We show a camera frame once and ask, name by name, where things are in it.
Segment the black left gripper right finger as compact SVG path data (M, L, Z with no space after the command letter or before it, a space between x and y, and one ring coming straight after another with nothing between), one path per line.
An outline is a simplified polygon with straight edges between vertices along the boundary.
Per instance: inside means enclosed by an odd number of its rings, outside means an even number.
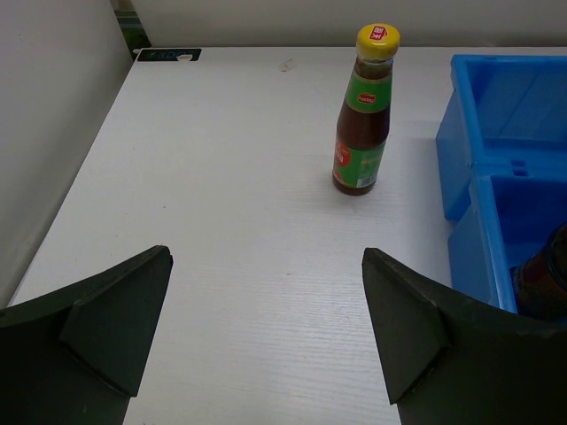
M565 326L479 302L377 248L362 279L402 423L565 423Z

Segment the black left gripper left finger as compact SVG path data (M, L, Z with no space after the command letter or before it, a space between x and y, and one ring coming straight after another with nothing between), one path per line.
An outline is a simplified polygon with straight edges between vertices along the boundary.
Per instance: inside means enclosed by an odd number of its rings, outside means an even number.
M1 312L3 424L121 424L137 396L172 271L151 247Z

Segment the red lid jar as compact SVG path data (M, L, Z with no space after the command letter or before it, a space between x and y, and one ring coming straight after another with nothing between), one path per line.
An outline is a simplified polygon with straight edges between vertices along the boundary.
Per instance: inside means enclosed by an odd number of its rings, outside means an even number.
M512 283L519 314L566 322L566 223L514 271Z

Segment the yellow cap sauce bottle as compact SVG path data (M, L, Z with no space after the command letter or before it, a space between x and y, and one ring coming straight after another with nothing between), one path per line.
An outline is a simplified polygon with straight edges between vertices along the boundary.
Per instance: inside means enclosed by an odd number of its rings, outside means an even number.
M393 60L400 33L385 23L363 27L336 125L332 180L343 193L370 192L390 131Z

